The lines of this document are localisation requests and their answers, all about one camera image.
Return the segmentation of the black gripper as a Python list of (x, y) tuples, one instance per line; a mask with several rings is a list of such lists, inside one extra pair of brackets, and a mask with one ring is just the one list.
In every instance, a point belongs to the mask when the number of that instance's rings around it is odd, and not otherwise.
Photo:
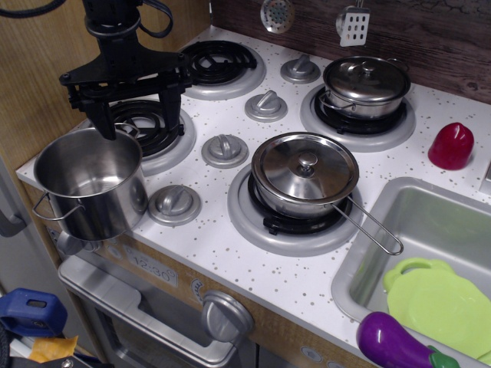
[(72, 107), (85, 110), (104, 139), (115, 140), (109, 103), (158, 94), (166, 127), (180, 134), (181, 93), (192, 84), (188, 57), (145, 48), (135, 32), (99, 37), (97, 43), (100, 54), (95, 59), (59, 78)]

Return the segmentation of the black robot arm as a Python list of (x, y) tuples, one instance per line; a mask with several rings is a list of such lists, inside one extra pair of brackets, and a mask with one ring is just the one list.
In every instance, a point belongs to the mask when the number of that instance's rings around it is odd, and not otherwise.
[(116, 138), (110, 103), (151, 94), (159, 97), (167, 129), (179, 132), (181, 95), (192, 84), (185, 54), (151, 50), (139, 42), (142, 4), (85, 1), (85, 26), (97, 39), (100, 53), (60, 77), (72, 108), (85, 113), (108, 140)]

